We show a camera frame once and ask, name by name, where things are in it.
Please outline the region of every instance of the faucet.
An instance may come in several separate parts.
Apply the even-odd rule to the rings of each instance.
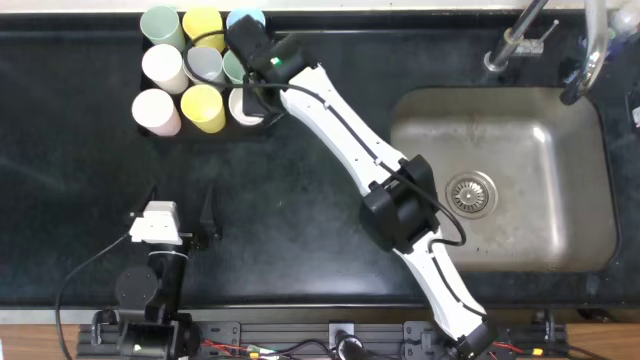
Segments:
[[[540,14],[548,0],[533,0],[516,21],[513,28],[504,32],[494,51],[484,56],[485,67],[492,72],[500,72],[507,68],[512,56],[540,56],[544,51],[544,40],[558,25],[553,25],[540,39],[525,39],[533,20]],[[587,23],[587,54],[582,67],[570,78],[560,95],[560,101],[572,105],[584,96],[595,82],[609,46],[609,28],[607,25],[607,7],[604,0],[584,0],[584,12]]]

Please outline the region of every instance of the drain strainer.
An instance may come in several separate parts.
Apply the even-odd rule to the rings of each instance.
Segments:
[[[447,201],[463,217],[478,219],[489,214],[497,203],[498,193],[491,179],[479,172],[465,172],[447,184]]]

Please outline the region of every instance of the white wall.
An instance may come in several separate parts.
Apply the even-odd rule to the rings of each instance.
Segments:
[[[179,10],[214,4],[220,10],[252,6],[264,10],[462,10],[522,9],[530,0],[0,0],[0,13],[137,12],[154,5]],[[625,0],[606,0],[619,7]],[[576,9],[582,0],[550,0],[547,9]]]

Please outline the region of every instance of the wooden table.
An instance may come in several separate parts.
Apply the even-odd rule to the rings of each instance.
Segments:
[[[63,327],[67,347],[76,347],[78,326]],[[640,324],[571,324],[570,343],[613,360],[640,359]],[[0,325],[4,360],[64,360],[53,325]]]

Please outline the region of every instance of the sink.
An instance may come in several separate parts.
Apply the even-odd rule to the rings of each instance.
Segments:
[[[422,89],[396,107],[391,144],[421,154],[438,198],[468,242],[449,248],[472,271],[591,271],[617,233],[600,118],[554,88]],[[459,239],[438,214],[445,237]]]

